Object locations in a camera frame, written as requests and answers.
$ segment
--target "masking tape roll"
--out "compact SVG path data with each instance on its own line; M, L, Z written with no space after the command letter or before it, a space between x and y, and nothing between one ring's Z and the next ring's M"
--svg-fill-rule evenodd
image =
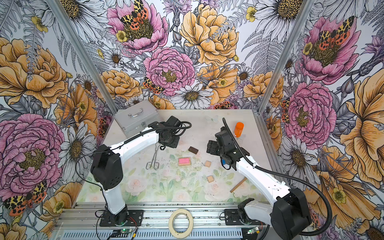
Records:
M189 221L188 229L185 232L182 232L182 233L178 233L173 228L173 221L180 214L186 215L187 218L188 218L188 221ZM187 236L189 236L189 234L192 232L192 229L193 229L193 217L192 217L192 214L189 211L185 210L185 209L177 209L176 211L174 211L172 213L172 215L169 218L168 228L169 228L169 231L172 234L172 236L174 236L175 238L178 238L178 239L186 238Z

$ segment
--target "orange cap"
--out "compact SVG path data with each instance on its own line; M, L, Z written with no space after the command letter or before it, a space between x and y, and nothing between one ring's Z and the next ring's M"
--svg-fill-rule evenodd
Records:
M241 133L243 132L244 124L242 122L238 122L235 127L235 137L240 137Z

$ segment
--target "floral tablecloth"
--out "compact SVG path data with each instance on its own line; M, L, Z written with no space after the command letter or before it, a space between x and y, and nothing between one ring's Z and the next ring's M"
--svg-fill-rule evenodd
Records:
M241 119L245 128L239 144L251 155L263 156L265 150L261 138L258 139L260 135L251 111L203 110L203 114L197 114L198 110L164 111L160 111L164 119L174 115L182 121L190 121L192 128L181 136L176 149L167 147L164 151L159 150L158 170L146 170L146 164L151 161L155 151L154 145L143 149L124 164L121 191L125 202L241 202L248 197L267 201L249 180L230 193L244 176L233 169L225 170L218 156L206 153L208 140L215 139L214 134L223 126L221 118L225 117L230 127L234 127ZM117 124L112 124L111 127L119 129ZM118 138L115 133L108 134L113 135L115 141ZM189 152L190 146L197 148L199 152ZM191 165L178 166L179 157L190 157ZM270 168L267 158L260 159L260 165ZM204 165L206 161L211 162L210 167ZM211 183L207 181L207 176L210 175L214 177ZM88 175L87 180L94 182L92 174ZM85 183L77 201L103 202L104 199L97 186Z

